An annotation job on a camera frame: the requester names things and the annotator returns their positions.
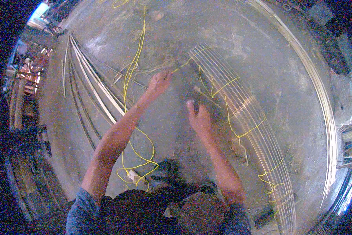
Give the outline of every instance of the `debris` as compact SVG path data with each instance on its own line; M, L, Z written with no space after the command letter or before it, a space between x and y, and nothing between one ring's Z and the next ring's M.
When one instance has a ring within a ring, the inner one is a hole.
M231 151L235 153L236 157L239 157L240 162L246 163L246 166L249 166L247 152L245 147L241 144L240 139L234 136L232 137L231 143Z
M164 12L162 11L152 11L149 13L151 19L153 19L155 22L159 21L161 18L164 16Z
M219 106L219 105L218 105L217 103L215 103L209 96L207 96L205 93L203 93L199 87L194 86L194 90L197 91L198 93L200 93L201 95L203 95L204 97L206 97L206 99L208 99L210 102L212 102L212 103L215 104L218 108L221 109L221 106Z

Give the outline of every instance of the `person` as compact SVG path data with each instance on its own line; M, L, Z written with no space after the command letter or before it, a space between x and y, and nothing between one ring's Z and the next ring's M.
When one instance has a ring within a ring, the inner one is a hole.
M114 163L141 115L168 88L171 77L170 71L154 75L139 101L104 135L69 211L67 234L250 234L240 178L218 147L209 112L203 105L196 110L193 101L187 102L190 125L211 157L216 184L183 183L176 163L166 159L152 177L165 186L150 193L127 190L113 199L105 196ZM216 185L225 203L212 196ZM177 218L163 216L170 202L180 203Z

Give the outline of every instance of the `yellow string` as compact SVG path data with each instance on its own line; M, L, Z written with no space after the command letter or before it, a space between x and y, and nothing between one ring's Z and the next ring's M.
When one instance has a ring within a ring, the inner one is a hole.
M258 127L264 122L264 120L266 120L266 116L265 116L265 118L264 118L257 126L253 127L252 129L250 129L249 131L247 131L246 133L244 133L244 134L242 134L242 135L237 135L237 134L235 133L234 129L232 128L232 125L231 125L230 113L229 113L229 110L228 110L228 104L227 104L227 97L226 97L226 94L224 95L224 99L225 99L225 103L226 103L226 107L227 107L228 124L230 125L231 131L235 134L235 136L236 136L237 138L241 138L241 137L243 137L243 136L249 134L252 130L258 128Z
M271 169L271 170L268 171L268 172L265 172L265 173L262 174L262 175L258 175L258 177L264 176L264 175L266 175L266 174L272 172L273 170L275 170L275 169L281 164L281 162L283 161L283 159L284 159L284 156L282 157L282 159L280 160L280 162L278 163L278 165L277 165L276 167L274 167L273 169Z
M238 78L234 78L233 80L229 81L226 85L222 86L219 90L217 90L214 94L212 94L211 98L214 98L214 96L220 92L224 87L226 87L228 84L232 83L233 81L237 80Z
M138 44L138 49L137 49L137 52L136 52L136 54L135 54L135 56L134 56L132 62L131 62L130 65L129 65L129 68L128 68L128 70L127 70L127 72L126 72L126 74L125 74L125 77L124 77L125 79L124 79L124 88L123 88L124 94L123 94L123 96L124 96L124 112L125 112L125 113L127 112L127 107L126 107L126 94L127 94L127 89L128 89L128 87L129 87L129 81L130 81L130 79L131 79L131 77L132 77L133 71L134 71L134 69L135 69L135 66L133 66L133 64L135 65L136 63L138 63L138 60L139 60L139 57L140 57L140 54L141 54L141 51L142 51L143 42L144 42L144 37L145 37L145 23L146 23L146 7L144 7L144 13L143 13L143 29L142 29L142 32L141 32L140 42L139 42L139 44ZM147 165L148 163L153 163L153 164L155 164L156 167L155 167L153 170L151 170L150 172L146 173L144 176L140 177L139 180L137 180L136 183L135 183L135 186L138 187L138 183L139 183L140 181L146 182L146 183L147 183L147 189L146 189L146 191L148 191L148 190L149 190L149 187L150 187L150 184L149 184L149 182L145 179L145 177L146 177L147 175L149 175L150 173L152 173L154 170L156 170L156 169L159 167L159 165L158 165L156 162L152 161L152 159L154 158L154 155L155 155L155 147L154 147L153 142L151 141L151 139L149 138L149 136L148 136L147 134L145 134L143 131L141 131L141 130L138 129L137 127L136 127L136 129L137 129L139 132L141 132L141 133L149 140L149 142L151 143L151 146L152 146L152 154L151 154L151 157L150 157L150 159L146 159L146 158L142 157L142 156L134 149L134 146L132 145L131 141L129 141L129 144L130 144L132 150L134 151L134 153L135 153L138 157L140 157L141 159L145 160L146 162L145 162L144 164L141 164L141 165L138 165L138 166L135 166L135 167L125 167L125 165L124 165L124 152L122 152L122 168L117 169L117 170L116 170L116 173L117 173L117 176L118 176L122 181L125 182L125 186L126 186L128 189L130 189L127 184L132 184L132 182L129 182L129 181L124 180L124 179L120 176L120 174L119 174L118 172L119 172L120 170L125 170L125 172L128 173L129 170L132 170L132 169L135 169L135 168L138 168L138 167L145 166L145 165Z
M121 7L122 5L124 5L125 3L129 2L129 0L123 0L123 2L122 2L120 5L115 6L115 4L116 4L117 2L120 2L120 1L122 1L122 0L114 1L113 4L112 4L112 7L113 7L113 8L118 8L118 7Z

